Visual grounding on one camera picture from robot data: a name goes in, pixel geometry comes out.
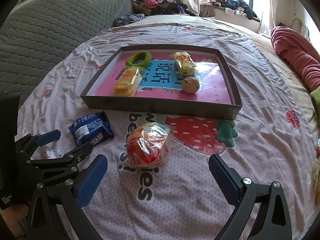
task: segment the blue label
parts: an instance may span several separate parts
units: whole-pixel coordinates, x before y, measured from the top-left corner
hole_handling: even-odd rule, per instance
[[[181,89],[183,77],[176,72],[174,61],[151,60],[142,75],[140,87]]]

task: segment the pink cloth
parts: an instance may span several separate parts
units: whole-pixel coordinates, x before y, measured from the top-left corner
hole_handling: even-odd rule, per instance
[[[320,56],[309,41],[295,30],[278,26],[271,31],[271,43],[310,91],[320,86]]]
[[[158,3],[156,0],[145,0],[144,1],[144,5],[148,8],[148,9],[153,9],[155,7],[158,6]]]

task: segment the yellow ball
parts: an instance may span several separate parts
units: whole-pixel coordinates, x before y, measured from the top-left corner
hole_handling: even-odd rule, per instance
[[[199,90],[199,81],[195,77],[187,77],[181,83],[182,90],[188,94],[194,94]]]

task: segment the green cloth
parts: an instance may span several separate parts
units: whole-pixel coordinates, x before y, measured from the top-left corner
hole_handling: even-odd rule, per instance
[[[234,130],[235,125],[233,121],[219,120],[216,123],[216,129],[219,131],[216,135],[217,141],[224,143],[227,147],[234,147],[233,138],[238,136],[238,133]]]
[[[133,54],[125,62],[125,69],[130,67],[140,67],[146,69],[151,61],[151,54],[146,51],[140,51],[136,54]]]
[[[313,108],[315,109],[316,117],[318,122],[320,122],[320,87],[310,93],[311,101],[313,104]]]

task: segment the pile of clothes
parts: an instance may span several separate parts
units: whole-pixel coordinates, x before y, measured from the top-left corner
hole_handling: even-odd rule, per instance
[[[250,8],[250,6],[243,0],[210,0],[212,5],[217,7],[229,8],[227,11],[234,14],[235,11],[239,11],[239,15],[244,15],[248,17],[249,20],[253,20],[253,18],[258,18],[255,12]]]
[[[140,14],[129,14],[127,16],[121,16],[114,20],[112,27],[120,27],[125,26],[131,23],[136,23],[138,21],[141,21],[145,18],[143,13]]]
[[[180,14],[195,16],[188,11],[188,6],[176,0],[132,0],[132,7],[136,13],[145,16],[162,14]]]

